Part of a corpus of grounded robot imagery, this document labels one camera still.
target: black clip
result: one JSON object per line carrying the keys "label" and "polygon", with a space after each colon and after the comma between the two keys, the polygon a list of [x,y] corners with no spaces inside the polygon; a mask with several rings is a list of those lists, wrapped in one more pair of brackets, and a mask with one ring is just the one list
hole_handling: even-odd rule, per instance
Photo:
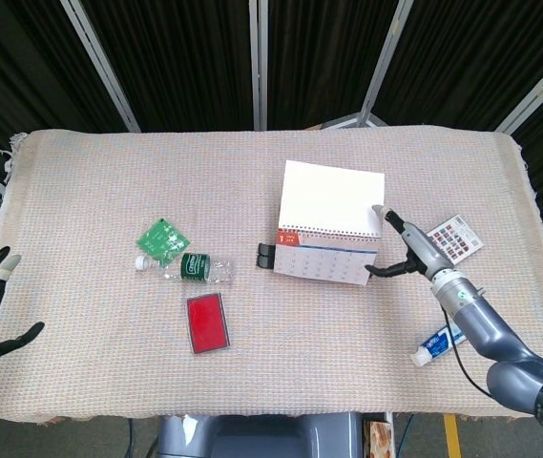
{"label": "black clip", "polygon": [[259,256],[256,265],[262,269],[273,269],[275,265],[275,245],[259,243]]}
{"label": "black clip", "polygon": [[396,277],[397,275],[411,274],[419,272],[424,275],[426,266],[420,261],[417,255],[410,248],[407,250],[407,260],[390,265],[389,267],[375,267],[374,265],[366,265],[366,270],[370,272],[371,277]]}

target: woven cloth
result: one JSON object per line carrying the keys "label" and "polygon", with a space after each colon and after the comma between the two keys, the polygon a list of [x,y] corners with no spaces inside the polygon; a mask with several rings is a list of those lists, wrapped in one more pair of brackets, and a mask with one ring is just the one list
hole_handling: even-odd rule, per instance
{"label": "woven cloth", "polygon": [[[255,267],[273,242],[287,159],[386,174],[386,204],[424,231],[461,214],[485,243],[459,267],[543,356],[543,226],[519,147],[505,135],[419,126],[319,132],[85,135],[18,147],[0,246],[23,256],[0,340],[0,417],[440,411],[514,415],[473,389],[453,356],[409,358],[444,323],[423,277],[368,286]],[[136,240],[159,218],[189,251],[232,260],[229,286],[138,274]],[[388,226],[378,265],[403,260]],[[185,299],[222,293],[229,349],[193,355]],[[491,362],[460,347],[472,378]]]}

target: blue toothpaste tube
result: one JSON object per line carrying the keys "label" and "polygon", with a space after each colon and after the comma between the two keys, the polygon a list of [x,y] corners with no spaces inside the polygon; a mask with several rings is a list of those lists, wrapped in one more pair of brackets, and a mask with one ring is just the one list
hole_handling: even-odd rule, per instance
{"label": "blue toothpaste tube", "polygon": [[450,351],[453,348],[451,338],[449,337],[450,332],[453,334],[453,340],[456,345],[466,340],[466,336],[457,324],[449,322],[449,329],[446,326],[439,329],[411,355],[411,360],[413,360],[415,365],[421,367]]}

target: red stamp pad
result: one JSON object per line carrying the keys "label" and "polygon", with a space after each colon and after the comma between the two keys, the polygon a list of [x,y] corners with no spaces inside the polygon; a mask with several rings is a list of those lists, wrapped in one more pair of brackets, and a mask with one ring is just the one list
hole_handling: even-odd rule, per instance
{"label": "red stamp pad", "polygon": [[230,345],[220,293],[188,299],[186,308],[193,353]]}

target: black backdrop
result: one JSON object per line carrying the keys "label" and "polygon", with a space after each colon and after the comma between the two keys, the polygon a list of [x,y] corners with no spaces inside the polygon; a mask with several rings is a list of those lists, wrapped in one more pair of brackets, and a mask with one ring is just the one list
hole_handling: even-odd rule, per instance
{"label": "black backdrop", "polygon": [[[359,112],[397,0],[269,0],[268,126]],[[84,0],[144,132],[251,130],[248,0]],[[493,130],[543,75],[543,2],[415,2],[373,113]],[[0,0],[0,148],[124,132],[58,0]],[[514,134],[543,216],[543,106]],[[0,157],[0,179],[3,158]]]}
{"label": "black backdrop", "polygon": [[59,2],[0,1],[0,148],[48,128],[125,130]]}

